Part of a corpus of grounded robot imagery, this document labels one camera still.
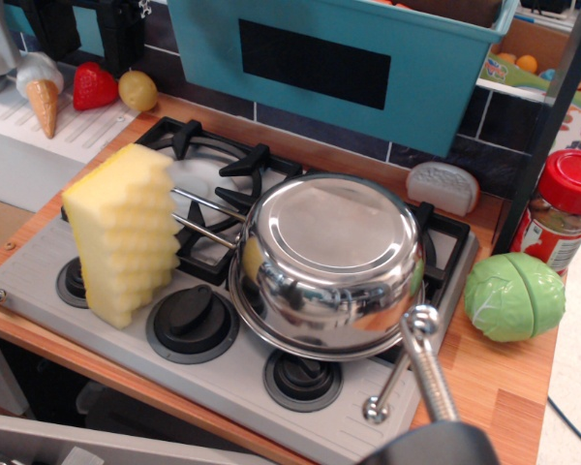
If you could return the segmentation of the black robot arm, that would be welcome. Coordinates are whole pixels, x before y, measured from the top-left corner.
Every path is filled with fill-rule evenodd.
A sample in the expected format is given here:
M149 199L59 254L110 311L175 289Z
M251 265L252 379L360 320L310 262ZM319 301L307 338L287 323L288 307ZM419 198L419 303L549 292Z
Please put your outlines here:
M115 76L143 57L148 1L7 1L9 27L34 38L55 61L80 51Z

